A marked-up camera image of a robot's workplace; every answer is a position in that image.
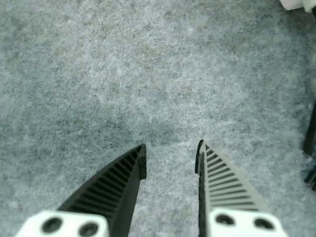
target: screw hole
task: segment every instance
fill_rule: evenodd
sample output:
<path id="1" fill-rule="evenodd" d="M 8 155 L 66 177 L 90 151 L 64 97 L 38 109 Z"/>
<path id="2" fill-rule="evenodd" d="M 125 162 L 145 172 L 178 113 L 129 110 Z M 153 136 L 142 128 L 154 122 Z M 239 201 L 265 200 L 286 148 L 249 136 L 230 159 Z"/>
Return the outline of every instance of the screw hole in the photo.
<path id="1" fill-rule="evenodd" d="M 44 223 L 42 229 L 45 233 L 53 233 L 60 228 L 61 223 L 61 219 L 51 218 Z"/>
<path id="2" fill-rule="evenodd" d="M 274 229 L 274 227 L 271 224 L 271 222 L 269 222 L 269 221 L 267 221 L 265 219 L 257 219 L 257 220 L 255 220 L 255 226 L 259 227 L 259 228 L 263 228 L 263 229 L 268 229 L 268 230 Z"/>
<path id="3" fill-rule="evenodd" d="M 231 217 L 229 217 L 227 215 L 223 215 L 223 214 L 218 215 L 216 217 L 216 221 L 218 223 L 225 224 L 225 225 L 233 225 L 235 223 Z"/>
<path id="4" fill-rule="evenodd" d="M 80 228 L 79 234 L 82 237 L 91 237 L 98 231 L 98 226 L 94 223 L 85 224 Z"/>

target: gray carpet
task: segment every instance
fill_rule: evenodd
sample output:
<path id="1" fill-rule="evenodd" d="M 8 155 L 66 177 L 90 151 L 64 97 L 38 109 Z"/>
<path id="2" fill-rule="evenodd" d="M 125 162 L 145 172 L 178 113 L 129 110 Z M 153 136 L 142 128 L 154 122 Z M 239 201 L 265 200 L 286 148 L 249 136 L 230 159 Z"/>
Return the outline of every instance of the gray carpet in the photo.
<path id="1" fill-rule="evenodd" d="M 143 142 L 130 236 L 197 236 L 204 138 L 290 237 L 314 237 L 315 42 L 313 16 L 277 0 L 2 0 L 1 236 Z"/>

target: carpet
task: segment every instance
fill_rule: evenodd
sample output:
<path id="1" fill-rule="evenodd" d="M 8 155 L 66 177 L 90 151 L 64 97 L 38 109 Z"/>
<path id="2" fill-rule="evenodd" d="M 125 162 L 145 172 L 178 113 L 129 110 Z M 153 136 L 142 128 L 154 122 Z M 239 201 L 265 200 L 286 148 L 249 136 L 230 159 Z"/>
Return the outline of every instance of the carpet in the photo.
<path id="1" fill-rule="evenodd" d="M 290 237 L 313 237 L 315 24 L 277 0 L 2 0 L 2 236 L 141 143 L 130 236 L 197 236 L 203 138 Z"/>

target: ribbed gripper pad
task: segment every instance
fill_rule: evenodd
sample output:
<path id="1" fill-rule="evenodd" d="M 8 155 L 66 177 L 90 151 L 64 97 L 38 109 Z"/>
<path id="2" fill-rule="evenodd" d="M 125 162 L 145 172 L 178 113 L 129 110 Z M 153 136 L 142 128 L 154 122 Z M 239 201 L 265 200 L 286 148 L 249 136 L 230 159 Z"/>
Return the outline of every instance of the ribbed gripper pad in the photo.
<path id="1" fill-rule="evenodd" d="M 146 146 L 141 145 L 97 172 L 59 210 L 102 215 L 111 236 L 127 236 L 140 180 L 145 178 Z"/>
<path id="2" fill-rule="evenodd" d="M 207 210 L 223 207 L 239 210 L 267 211 L 264 201 L 229 162 L 228 158 L 202 142 L 198 154 L 203 157 L 205 205 Z"/>

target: white object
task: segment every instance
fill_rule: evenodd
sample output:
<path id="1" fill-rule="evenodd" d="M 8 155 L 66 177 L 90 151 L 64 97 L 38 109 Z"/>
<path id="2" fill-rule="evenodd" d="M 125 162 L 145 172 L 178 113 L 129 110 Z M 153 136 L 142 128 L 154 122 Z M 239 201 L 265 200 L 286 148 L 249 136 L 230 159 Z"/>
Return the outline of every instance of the white object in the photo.
<path id="1" fill-rule="evenodd" d="M 66 211 L 42 211 L 27 219 L 15 237 L 47 236 L 110 237 L 110 233 L 108 221 L 101 215 Z"/>
<path id="2" fill-rule="evenodd" d="M 232 219 L 231 224 L 225 222 L 225 217 Z M 288 237 L 280 221 L 263 212 L 214 208 L 208 221 L 207 237 Z"/>
<path id="3" fill-rule="evenodd" d="M 286 10 L 304 7 L 306 12 L 311 12 L 316 6 L 316 0 L 280 0 Z"/>

